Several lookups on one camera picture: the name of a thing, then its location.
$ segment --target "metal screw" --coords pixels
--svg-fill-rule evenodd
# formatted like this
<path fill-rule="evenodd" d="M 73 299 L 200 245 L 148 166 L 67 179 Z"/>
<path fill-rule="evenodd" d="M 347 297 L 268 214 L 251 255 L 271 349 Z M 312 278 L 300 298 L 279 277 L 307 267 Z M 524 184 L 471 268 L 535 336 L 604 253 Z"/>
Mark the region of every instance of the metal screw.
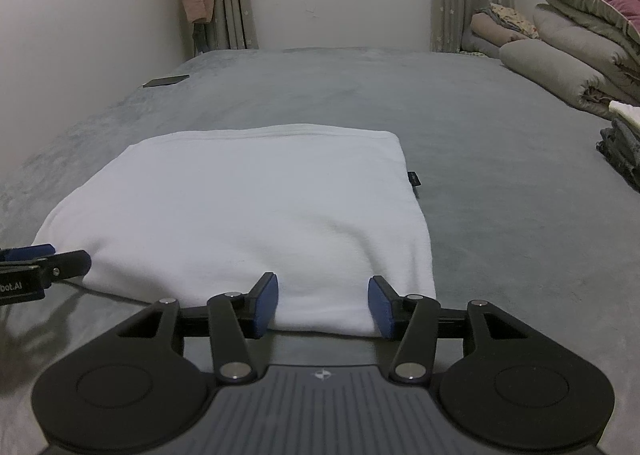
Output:
<path fill-rule="evenodd" d="M 239 361 L 232 361 L 220 367 L 220 374 L 228 379 L 241 379 L 251 374 L 251 367 Z"/>
<path fill-rule="evenodd" d="M 396 366 L 396 375 L 403 379 L 419 379 L 427 373 L 427 369 L 420 363 L 401 363 Z"/>

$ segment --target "mattress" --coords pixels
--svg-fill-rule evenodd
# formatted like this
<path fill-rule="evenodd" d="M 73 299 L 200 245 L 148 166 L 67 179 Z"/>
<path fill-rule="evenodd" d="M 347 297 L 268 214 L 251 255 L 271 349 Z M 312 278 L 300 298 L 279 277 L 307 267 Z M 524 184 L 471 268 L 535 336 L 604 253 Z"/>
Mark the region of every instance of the mattress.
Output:
<path fill-rule="evenodd" d="M 63 197 L 145 138 L 291 123 L 391 131 L 422 182 L 443 307 L 489 300 L 596 364 L 616 390 L 600 446 L 640 453 L 640 199 L 595 149 L 602 119 L 497 60 L 458 54 L 219 51 L 172 74 L 191 77 L 137 89 L 4 179 L 0 244 L 29 244 Z M 44 448 L 30 408 L 37 375 L 141 308 L 69 284 L 0 308 L 0 453 Z M 270 333 L 250 348 L 274 363 L 350 365 L 388 362 L 395 346 Z M 186 356 L 210 367 L 206 340 Z M 460 356 L 460 342 L 441 340 L 436 369 Z"/>

